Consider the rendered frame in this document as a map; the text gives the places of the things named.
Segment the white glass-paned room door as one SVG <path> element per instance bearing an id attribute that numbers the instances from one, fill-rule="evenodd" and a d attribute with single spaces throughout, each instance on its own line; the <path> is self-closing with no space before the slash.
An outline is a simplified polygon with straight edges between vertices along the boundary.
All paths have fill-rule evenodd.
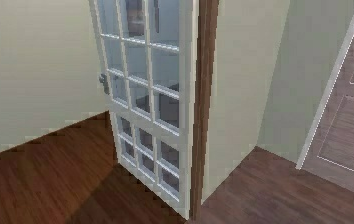
<path id="1" fill-rule="evenodd" d="M 118 162 L 187 218 L 198 0 L 88 1 Z"/>

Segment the brown panelled room door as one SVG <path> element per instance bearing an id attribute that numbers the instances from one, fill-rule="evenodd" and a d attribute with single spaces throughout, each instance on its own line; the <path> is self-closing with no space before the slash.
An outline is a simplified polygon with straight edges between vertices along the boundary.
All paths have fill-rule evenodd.
<path id="1" fill-rule="evenodd" d="M 354 14 L 296 167 L 354 192 Z"/>

